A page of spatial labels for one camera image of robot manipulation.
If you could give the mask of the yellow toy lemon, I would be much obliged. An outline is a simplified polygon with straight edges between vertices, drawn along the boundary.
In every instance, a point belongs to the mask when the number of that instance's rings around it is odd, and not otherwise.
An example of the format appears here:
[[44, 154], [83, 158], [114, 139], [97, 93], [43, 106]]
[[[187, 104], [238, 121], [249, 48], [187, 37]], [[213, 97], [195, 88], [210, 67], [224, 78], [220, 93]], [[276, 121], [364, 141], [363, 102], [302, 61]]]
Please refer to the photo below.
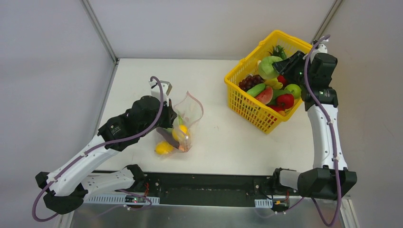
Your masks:
[[189, 135], [187, 126], [181, 124], [178, 127], [174, 128], [172, 130], [172, 137], [178, 142], [188, 140]]
[[167, 141], [159, 142], [155, 147], [155, 152], [158, 155], [170, 154], [175, 148], [170, 145]]

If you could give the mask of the toy steak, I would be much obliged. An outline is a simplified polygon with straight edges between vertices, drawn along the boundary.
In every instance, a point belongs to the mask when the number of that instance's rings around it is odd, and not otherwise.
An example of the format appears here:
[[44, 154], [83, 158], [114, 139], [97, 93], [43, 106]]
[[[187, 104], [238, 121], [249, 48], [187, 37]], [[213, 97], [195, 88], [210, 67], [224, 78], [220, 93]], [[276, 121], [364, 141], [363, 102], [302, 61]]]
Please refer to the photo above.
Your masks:
[[173, 133], [175, 130], [173, 128], [162, 128], [158, 127], [156, 131], [164, 138], [164, 140], [171, 145], [173, 148], [180, 150], [181, 152], [188, 152], [191, 149], [190, 139], [187, 142], [180, 142], [179, 139], [175, 139]]

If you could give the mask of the clear zip top bag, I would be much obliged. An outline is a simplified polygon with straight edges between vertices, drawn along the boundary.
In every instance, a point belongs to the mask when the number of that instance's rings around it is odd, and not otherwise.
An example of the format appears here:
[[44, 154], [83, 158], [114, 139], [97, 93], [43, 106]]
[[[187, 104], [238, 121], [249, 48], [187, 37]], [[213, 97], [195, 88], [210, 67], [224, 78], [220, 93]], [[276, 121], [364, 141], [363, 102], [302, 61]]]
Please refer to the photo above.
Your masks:
[[[195, 141], [194, 138], [195, 138], [196, 132], [198, 130], [199, 122], [204, 115], [204, 107], [203, 107], [202, 103], [196, 97], [194, 97], [190, 92], [187, 92], [185, 95], [185, 98], [181, 102], [179, 102], [178, 104], [175, 104], [173, 106], [173, 110], [177, 113], [177, 115], [180, 115], [182, 117], [184, 125], [187, 126], [187, 128], [188, 128], [190, 144], [191, 144], [191, 146], [193, 146], [194, 141]], [[158, 136], [159, 142], [165, 141], [164, 138], [158, 132], [157, 132], [157, 136]], [[182, 153], [182, 152], [180, 150], [174, 149], [170, 154], [173, 154], [173, 153]]]

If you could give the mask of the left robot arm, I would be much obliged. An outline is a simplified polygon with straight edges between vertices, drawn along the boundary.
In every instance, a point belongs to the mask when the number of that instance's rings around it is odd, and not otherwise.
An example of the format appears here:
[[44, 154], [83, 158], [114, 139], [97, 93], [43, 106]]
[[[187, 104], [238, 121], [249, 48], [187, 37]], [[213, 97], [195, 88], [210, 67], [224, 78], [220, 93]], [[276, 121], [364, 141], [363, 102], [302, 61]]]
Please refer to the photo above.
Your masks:
[[90, 173], [155, 128], [171, 128], [176, 116], [169, 98], [160, 102], [146, 95], [123, 114], [110, 118], [69, 162], [56, 171], [36, 175], [45, 206], [57, 214], [67, 214], [99, 194], [120, 189], [140, 192], [145, 177], [138, 165], [127, 165], [108, 175], [91, 177]]

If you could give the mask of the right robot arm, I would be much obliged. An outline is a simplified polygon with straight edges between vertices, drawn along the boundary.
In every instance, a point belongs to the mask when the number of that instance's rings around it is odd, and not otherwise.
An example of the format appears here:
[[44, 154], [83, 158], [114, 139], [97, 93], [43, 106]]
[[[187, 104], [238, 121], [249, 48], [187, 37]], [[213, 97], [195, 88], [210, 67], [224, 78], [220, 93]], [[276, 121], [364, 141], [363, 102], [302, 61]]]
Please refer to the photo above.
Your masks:
[[292, 188], [301, 197], [339, 200], [357, 182], [357, 174], [349, 171], [341, 150], [337, 129], [338, 99], [329, 85], [337, 64], [337, 58], [331, 54], [306, 57], [302, 51], [273, 63], [274, 69], [287, 81], [301, 87], [314, 142], [312, 169], [305, 172], [275, 169], [269, 186], [277, 195]]

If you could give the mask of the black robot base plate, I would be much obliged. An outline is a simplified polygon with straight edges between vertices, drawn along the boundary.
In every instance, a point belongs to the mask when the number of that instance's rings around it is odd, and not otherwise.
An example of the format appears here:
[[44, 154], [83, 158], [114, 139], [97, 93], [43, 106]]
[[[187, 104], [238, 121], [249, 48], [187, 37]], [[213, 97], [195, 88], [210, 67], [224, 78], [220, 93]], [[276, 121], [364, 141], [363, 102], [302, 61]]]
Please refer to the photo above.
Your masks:
[[269, 176], [143, 172], [137, 164], [126, 168], [135, 180], [127, 191], [147, 191], [161, 205], [255, 207], [257, 200], [297, 195], [292, 188], [275, 187]]

